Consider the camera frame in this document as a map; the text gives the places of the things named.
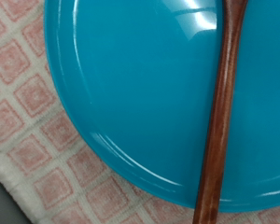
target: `teal plate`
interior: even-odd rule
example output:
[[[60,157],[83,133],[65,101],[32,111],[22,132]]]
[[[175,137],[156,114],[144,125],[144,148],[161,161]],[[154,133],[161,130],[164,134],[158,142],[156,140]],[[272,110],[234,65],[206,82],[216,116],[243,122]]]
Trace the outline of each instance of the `teal plate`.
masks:
[[[47,0],[49,67],[91,148],[194,207],[222,33],[216,0]],[[249,0],[220,211],[280,205],[280,0]]]

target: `tablecloth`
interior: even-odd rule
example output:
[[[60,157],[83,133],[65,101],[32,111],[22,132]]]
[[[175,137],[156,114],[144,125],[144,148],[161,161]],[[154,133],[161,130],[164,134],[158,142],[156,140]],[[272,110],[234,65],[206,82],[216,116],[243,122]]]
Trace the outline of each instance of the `tablecloth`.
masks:
[[[81,139],[51,80],[43,6],[0,0],[0,181],[33,223],[190,224],[192,209],[133,186]],[[280,224],[280,207],[217,223]]]

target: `spoon handle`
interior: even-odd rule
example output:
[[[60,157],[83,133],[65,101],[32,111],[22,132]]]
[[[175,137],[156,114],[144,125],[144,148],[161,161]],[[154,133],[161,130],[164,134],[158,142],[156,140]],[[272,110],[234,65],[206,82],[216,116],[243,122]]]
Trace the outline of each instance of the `spoon handle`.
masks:
[[[193,224],[215,224],[230,127],[237,54],[247,0],[223,0],[224,33]]]

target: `pink checkered tablecloth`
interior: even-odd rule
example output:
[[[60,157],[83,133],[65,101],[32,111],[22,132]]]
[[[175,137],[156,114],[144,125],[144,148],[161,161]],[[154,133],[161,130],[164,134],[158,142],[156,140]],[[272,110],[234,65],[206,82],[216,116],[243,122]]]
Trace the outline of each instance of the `pink checkered tablecloth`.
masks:
[[[193,210],[131,185],[81,139],[49,74],[43,4],[0,0],[0,181],[33,223],[190,224]],[[280,224],[280,207],[218,223]]]

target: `plate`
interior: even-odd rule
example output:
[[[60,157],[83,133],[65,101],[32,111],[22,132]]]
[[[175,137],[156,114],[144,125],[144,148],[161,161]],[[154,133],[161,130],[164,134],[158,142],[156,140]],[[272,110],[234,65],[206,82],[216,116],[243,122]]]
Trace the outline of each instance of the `plate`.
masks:
[[[113,170],[194,207],[222,33],[216,0],[46,1],[49,67],[68,116]],[[221,212],[280,204],[280,0],[250,0]]]

